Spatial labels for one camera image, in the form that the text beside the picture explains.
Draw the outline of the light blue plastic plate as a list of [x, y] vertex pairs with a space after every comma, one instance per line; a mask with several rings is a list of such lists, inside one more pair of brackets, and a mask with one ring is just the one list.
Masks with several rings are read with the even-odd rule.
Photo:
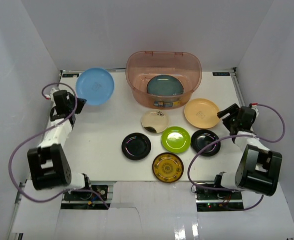
[[99, 106], [111, 98], [114, 91], [114, 79], [103, 68], [90, 68], [77, 79], [75, 91], [77, 97], [85, 99], [88, 105]]

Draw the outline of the peach plastic plate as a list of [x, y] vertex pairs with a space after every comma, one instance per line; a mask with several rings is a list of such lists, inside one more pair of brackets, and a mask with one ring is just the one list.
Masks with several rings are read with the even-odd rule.
[[210, 129], [216, 126], [220, 119], [217, 117], [219, 108], [208, 99], [196, 98], [184, 107], [184, 116], [188, 123], [199, 129]]

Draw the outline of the small black plate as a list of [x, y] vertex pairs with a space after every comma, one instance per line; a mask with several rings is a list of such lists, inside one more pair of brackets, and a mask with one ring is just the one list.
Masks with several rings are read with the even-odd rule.
[[[210, 130], [200, 129], [194, 132], [191, 136], [191, 147], [195, 152], [199, 152], [202, 148], [206, 147], [210, 143], [217, 141], [219, 137]], [[221, 143], [218, 142], [210, 147], [207, 147], [201, 156], [212, 157], [216, 155], [221, 149]]]

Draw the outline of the black glossy plate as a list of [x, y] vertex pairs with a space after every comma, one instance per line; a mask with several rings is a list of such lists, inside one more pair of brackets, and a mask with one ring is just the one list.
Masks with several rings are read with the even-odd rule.
[[151, 151], [149, 138], [139, 132], [127, 135], [121, 144], [121, 150], [126, 158], [139, 161], [147, 157]]

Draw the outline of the cream plate with dark patch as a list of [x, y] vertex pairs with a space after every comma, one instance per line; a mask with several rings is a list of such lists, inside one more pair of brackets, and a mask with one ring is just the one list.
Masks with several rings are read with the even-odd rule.
[[161, 110], [148, 110], [141, 118], [141, 125], [150, 133], [162, 133], [169, 125], [169, 117]]

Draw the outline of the dark blue glazed plate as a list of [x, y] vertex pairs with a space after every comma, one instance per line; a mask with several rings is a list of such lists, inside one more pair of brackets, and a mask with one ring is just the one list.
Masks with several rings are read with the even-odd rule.
[[184, 87], [177, 78], [161, 74], [149, 80], [147, 93], [155, 96], [175, 96], [183, 94]]

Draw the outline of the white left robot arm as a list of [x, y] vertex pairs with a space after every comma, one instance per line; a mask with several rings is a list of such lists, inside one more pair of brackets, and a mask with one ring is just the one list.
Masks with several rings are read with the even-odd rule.
[[76, 114], [81, 113], [86, 100], [76, 98], [66, 90], [55, 90], [50, 95], [50, 126], [42, 142], [29, 149], [27, 159], [33, 186], [36, 190], [64, 187], [75, 190], [77, 196], [86, 200], [92, 195], [92, 186], [84, 173], [73, 173], [63, 147], [73, 130]]

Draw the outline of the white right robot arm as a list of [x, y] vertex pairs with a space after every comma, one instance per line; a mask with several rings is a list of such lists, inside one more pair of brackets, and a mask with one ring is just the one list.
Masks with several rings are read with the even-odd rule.
[[238, 106], [232, 104], [217, 113], [217, 117], [230, 132], [232, 142], [242, 151], [240, 163], [235, 172], [221, 172], [216, 175], [212, 187], [213, 195], [222, 200], [231, 191], [250, 191], [265, 196], [276, 192], [282, 154], [264, 146], [252, 125], [258, 116], [258, 104]]

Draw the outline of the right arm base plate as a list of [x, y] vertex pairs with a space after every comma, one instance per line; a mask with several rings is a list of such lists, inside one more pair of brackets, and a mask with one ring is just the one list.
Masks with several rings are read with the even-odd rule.
[[215, 191], [191, 186], [197, 212], [241, 211], [244, 209], [241, 192]]

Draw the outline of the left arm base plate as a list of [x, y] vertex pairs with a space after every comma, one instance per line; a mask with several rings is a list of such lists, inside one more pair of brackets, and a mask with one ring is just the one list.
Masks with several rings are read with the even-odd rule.
[[108, 185], [93, 184], [91, 189], [96, 192], [71, 192], [65, 193], [62, 198], [61, 208], [69, 210], [108, 210]]

